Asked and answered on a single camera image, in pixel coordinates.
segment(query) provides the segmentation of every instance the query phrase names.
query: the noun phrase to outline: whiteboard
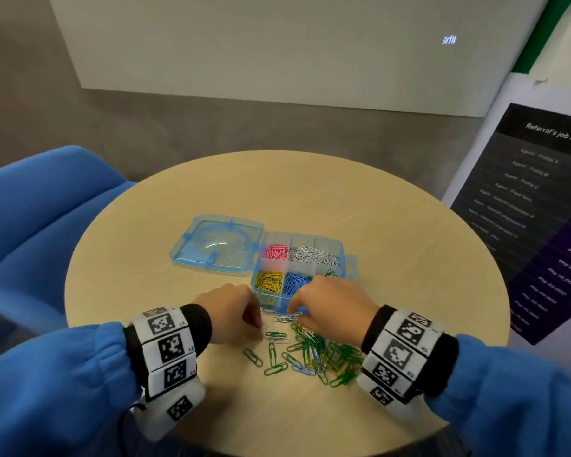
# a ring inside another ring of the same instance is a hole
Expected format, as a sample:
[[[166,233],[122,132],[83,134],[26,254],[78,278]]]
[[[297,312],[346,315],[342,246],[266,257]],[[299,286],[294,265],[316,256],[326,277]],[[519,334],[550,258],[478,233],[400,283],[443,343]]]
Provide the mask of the whiteboard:
[[[84,88],[484,116],[546,0],[50,0]]]

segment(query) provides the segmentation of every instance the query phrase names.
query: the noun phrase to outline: plastic organizer box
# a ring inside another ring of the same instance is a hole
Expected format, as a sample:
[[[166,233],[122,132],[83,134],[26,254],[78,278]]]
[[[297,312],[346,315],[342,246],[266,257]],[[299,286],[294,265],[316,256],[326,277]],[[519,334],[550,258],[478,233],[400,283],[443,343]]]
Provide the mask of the plastic organizer box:
[[[301,233],[267,231],[257,221],[221,215],[200,215],[175,244],[169,256],[179,264],[214,272],[243,274],[253,269],[250,287],[260,304],[285,313],[292,295],[285,293],[286,276],[293,273],[310,278],[332,271],[336,276],[356,279],[358,263],[354,255],[345,255],[342,242]],[[267,247],[281,245],[287,254],[280,260],[264,258]],[[314,247],[333,256],[338,264],[303,262],[292,259],[297,247]],[[279,292],[256,287],[258,274],[283,274]]]

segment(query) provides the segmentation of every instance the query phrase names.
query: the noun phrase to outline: blue jacket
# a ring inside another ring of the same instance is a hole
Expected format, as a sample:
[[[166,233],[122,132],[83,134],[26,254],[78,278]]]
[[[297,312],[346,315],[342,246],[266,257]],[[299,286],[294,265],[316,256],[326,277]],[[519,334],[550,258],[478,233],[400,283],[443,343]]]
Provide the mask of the blue jacket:
[[[546,361],[460,335],[429,407],[474,456],[571,457],[571,380]],[[0,457],[81,449],[139,397],[119,323],[55,331],[0,356]]]

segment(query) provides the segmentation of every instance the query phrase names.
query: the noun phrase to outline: wooden tabletop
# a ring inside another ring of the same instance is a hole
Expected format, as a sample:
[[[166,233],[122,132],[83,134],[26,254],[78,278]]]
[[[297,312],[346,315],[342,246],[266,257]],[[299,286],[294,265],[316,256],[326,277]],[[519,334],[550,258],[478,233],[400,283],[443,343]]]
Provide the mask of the wooden tabletop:
[[[192,218],[206,213],[259,221],[267,231],[340,239],[345,253],[357,255],[358,282],[377,304],[413,309],[451,334],[507,342],[503,279],[457,215],[384,171],[275,150],[187,162],[108,205],[86,230],[68,269],[69,325],[128,323],[144,310],[187,304],[227,282],[249,284],[251,274],[210,273],[169,258]],[[284,347],[278,345],[279,357]],[[206,398],[175,435],[244,457],[358,457],[396,449],[444,426],[424,405],[417,420],[400,423],[356,384],[330,388],[290,369],[266,377],[242,349],[210,345],[200,356]],[[254,351],[268,363],[265,341]]]

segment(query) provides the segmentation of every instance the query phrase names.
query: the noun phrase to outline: blue armchair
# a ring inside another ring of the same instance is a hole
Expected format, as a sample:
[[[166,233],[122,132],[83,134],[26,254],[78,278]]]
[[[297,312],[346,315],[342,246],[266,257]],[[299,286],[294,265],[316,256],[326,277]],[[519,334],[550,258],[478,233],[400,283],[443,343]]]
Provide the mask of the blue armchair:
[[[36,334],[66,327],[64,285],[76,244],[133,185],[73,145],[0,168],[0,315]]]

